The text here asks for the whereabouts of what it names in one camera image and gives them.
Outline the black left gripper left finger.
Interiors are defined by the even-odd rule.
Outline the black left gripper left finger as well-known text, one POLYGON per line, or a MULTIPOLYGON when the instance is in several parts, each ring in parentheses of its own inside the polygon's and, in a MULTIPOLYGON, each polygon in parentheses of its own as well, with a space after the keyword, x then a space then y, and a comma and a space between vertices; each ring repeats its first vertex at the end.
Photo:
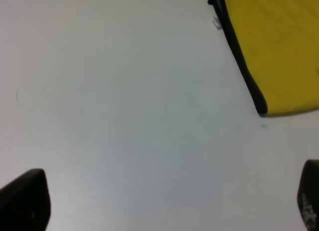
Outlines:
POLYGON ((0 189, 2 231, 44 231, 51 202, 43 169, 30 169, 0 189))

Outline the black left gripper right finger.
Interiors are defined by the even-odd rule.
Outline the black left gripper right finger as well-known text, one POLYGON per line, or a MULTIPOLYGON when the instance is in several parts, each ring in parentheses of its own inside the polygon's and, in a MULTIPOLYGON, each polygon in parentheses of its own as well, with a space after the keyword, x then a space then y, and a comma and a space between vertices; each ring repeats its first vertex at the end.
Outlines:
POLYGON ((308 231, 319 230, 319 161, 305 162, 297 193, 297 204, 308 231))

